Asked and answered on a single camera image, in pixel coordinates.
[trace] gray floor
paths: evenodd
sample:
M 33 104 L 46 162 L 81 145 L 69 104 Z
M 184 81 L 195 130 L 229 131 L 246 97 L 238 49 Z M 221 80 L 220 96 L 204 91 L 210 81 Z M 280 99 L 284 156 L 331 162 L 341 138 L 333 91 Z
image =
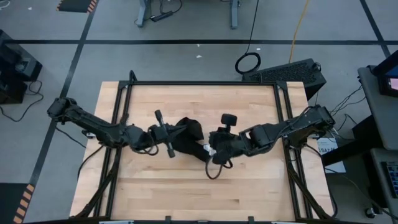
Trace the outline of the gray floor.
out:
M 87 39 L 248 39 L 254 0 L 242 1 L 239 28 L 229 29 L 228 3 L 217 0 L 182 0 L 182 10 L 174 16 L 138 29 L 134 25 L 138 1 L 101 0 Z M 261 0 L 254 39 L 291 40 L 305 0 Z M 83 32 L 87 14 L 56 12 L 56 0 L 12 0 L 0 11 L 0 29 L 13 39 L 75 39 Z M 178 6 L 176 0 L 168 5 Z M 375 21 L 386 40 L 398 40 L 395 0 L 368 1 Z M 152 11 L 158 14 L 158 3 Z M 311 1 L 298 32 L 299 40 L 377 40 L 358 0 Z M 75 54 L 76 45 L 23 45 L 43 63 L 39 80 L 44 85 L 44 101 L 33 106 L 20 123 L 0 116 L 0 182 L 28 183 L 47 133 L 50 119 L 45 111 L 58 97 Z M 103 81 L 125 80 L 134 70 L 140 80 L 240 80 L 234 63 L 247 45 L 85 45 L 79 59 L 69 97 L 76 98 L 86 110 L 94 112 Z M 389 46 L 391 52 L 398 46 Z M 262 57 L 261 68 L 287 63 L 290 45 L 252 45 L 251 51 Z M 328 83 L 320 90 L 318 102 L 332 109 L 359 87 L 356 70 L 378 64 L 385 56 L 378 45 L 297 45 L 294 60 L 313 58 L 322 65 Z M 245 60 L 249 68 L 252 61 Z M 362 91 L 351 101 L 364 96 Z M 21 105 L 5 106 L 6 113 L 18 117 L 34 96 Z M 357 122 L 370 115 L 366 101 L 349 106 L 335 116 L 337 125 L 344 113 Z M 354 126 L 346 122 L 340 134 L 350 137 Z M 86 142 L 74 125 L 61 126 L 73 137 Z M 67 218 L 76 187 L 76 173 L 83 149 L 64 135 L 55 132 L 25 222 Z M 363 169 L 355 159 L 346 161 L 350 177 L 361 176 Z M 338 218 L 346 221 L 389 223 L 381 215 L 374 220 L 364 216 L 370 204 L 349 183 L 338 176 L 328 177 L 338 202 Z M 357 182 L 366 178 L 357 178 Z

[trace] black metal frame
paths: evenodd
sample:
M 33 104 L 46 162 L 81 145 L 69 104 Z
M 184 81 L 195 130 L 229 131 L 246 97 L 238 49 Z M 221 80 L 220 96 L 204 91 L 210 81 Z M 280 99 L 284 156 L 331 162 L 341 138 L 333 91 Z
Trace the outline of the black metal frame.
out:
M 129 105 L 130 105 L 130 99 L 131 99 L 131 93 L 132 93 L 132 88 L 134 85 L 234 85 L 234 86 L 272 86 L 274 89 L 274 96 L 275 96 L 275 105 L 277 108 L 277 114 L 278 114 L 278 119 L 279 122 L 282 122 L 284 120 L 283 112 L 282 112 L 282 105 L 280 102 L 280 95 L 279 95 L 279 88 L 282 90 L 284 94 L 284 100 L 285 100 L 285 105 L 286 105 L 286 110 L 287 110 L 287 118 L 293 118 L 292 114 L 292 108 L 290 104 L 290 98 L 289 94 L 287 91 L 287 84 L 286 82 L 263 82 L 263 83 L 244 83 L 244 82 L 190 82 L 190 81 L 154 81 L 154 82 L 148 82 L 148 81 L 137 81 L 137 78 L 135 77 L 134 73 L 130 73 L 130 80 L 129 81 L 120 81 L 118 85 L 118 92 L 116 94 L 116 100 L 115 100 L 115 105 L 114 105 L 114 110 L 113 110 L 113 117 L 112 117 L 112 123 L 116 124 L 118 121 L 118 114 L 119 114 L 119 109 L 121 105 L 121 98 L 122 98 L 122 92 L 125 88 L 127 88 L 127 93 L 126 93 L 126 98 L 124 102 L 124 108 L 123 108 L 123 115 L 126 115 L 129 111 Z M 284 148 L 284 156 L 285 156 L 285 161 L 291 160 L 290 156 L 290 148 L 288 144 L 286 144 L 285 141 L 282 141 L 283 148 Z M 113 178 L 110 182 L 110 188 L 109 188 L 109 197 L 108 201 L 106 204 L 106 213 L 104 217 L 100 217 L 100 210 L 101 210 L 101 204 L 102 204 L 102 197 L 99 198 L 99 200 L 96 203 L 94 213 L 93 213 L 93 218 L 98 222 L 98 219 L 101 219 L 102 221 L 110 221 L 111 219 L 111 214 L 112 214 L 112 209 L 113 209 L 113 201 L 114 201 L 114 194 L 116 190 L 116 182 L 118 180 L 118 170 L 119 170 L 119 164 L 120 164 L 120 158 L 121 158 L 121 148 L 115 149 L 116 154 L 114 157 L 114 167 L 116 168 L 113 170 L 114 175 Z M 109 169 L 109 161 L 111 158 L 111 151 L 112 149 L 107 148 L 104 156 L 104 162 L 103 162 L 103 168 L 101 172 L 101 178 L 99 185 L 101 186 L 104 181 L 105 177 L 107 176 L 108 169 Z M 306 185 L 305 181 L 305 174 L 304 174 L 304 169 L 303 169 L 303 164 L 302 164 L 302 159 L 300 154 L 295 151 L 295 160 L 296 160 L 296 165 L 297 165 L 297 170 L 298 170 L 298 176 L 300 177 L 300 180 Z M 289 169 L 289 163 L 286 162 L 286 168 Z M 308 200 L 303 197 L 304 205 L 305 205 L 305 214 L 306 218 L 301 217 L 300 214 L 300 206 L 299 206 L 299 201 L 297 198 L 297 191 L 296 191 L 296 183 L 294 182 L 293 178 L 288 175 L 289 179 L 289 187 L 290 187 L 290 194 L 292 197 L 292 205 L 293 205 L 293 210 L 294 210 L 294 216 L 295 216 L 295 221 L 296 222 L 304 222 L 304 223 L 350 223 L 350 222 L 342 222 L 339 220 L 319 220 L 319 219 L 313 219 L 312 216 L 312 208 L 308 202 Z M 59 220 L 59 221 L 53 221 L 51 223 L 74 223 L 74 222 L 82 222 L 82 223 L 91 223 L 92 220 L 91 218 L 82 218 L 82 217 L 76 217 L 72 220 Z M 197 223 L 200 221 L 172 221 L 170 216 L 166 216 L 165 220 L 134 220 L 134 223 L 142 223 L 142 224 L 171 224 L 171 223 Z M 254 221 L 254 217 L 248 217 L 248 221 L 208 221 L 206 223 L 214 223 L 214 224 L 225 224 L 225 223 L 234 223 L 234 224 L 255 224 L 255 223 L 261 223 L 261 224 L 266 224 L 266 223 L 271 223 L 271 222 L 257 222 Z

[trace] black keyboard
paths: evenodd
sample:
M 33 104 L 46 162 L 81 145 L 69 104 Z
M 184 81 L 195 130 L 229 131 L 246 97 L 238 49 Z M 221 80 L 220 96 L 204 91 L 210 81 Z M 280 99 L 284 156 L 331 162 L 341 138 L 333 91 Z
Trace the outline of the black keyboard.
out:
M 314 67 L 313 60 L 307 59 L 253 72 L 252 74 L 245 75 L 244 79 L 255 82 L 262 80 L 264 82 L 287 81 L 312 83 L 316 81 L 316 72 L 318 70 Z
M 381 162 L 392 197 L 398 198 L 398 162 Z

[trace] computer monitor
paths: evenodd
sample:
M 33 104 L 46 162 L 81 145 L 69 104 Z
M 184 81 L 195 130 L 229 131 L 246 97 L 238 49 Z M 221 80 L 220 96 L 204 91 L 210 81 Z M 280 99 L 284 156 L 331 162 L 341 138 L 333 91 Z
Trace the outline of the computer monitor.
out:
M 372 69 L 380 94 L 398 97 L 398 50 Z

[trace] black cloth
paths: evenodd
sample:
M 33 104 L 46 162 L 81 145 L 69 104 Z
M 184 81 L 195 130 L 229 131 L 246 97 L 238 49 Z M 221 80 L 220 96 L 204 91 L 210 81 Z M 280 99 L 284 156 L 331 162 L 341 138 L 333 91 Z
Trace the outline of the black cloth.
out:
M 206 162 L 210 157 L 209 153 L 203 148 L 203 145 L 197 143 L 197 141 L 204 139 L 200 123 L 197 120 L 183 118 L 176 124 L 176 126 L 180 125 L 187 127 L 174 137 L 172 141 L 174 150 L 193 155 Z

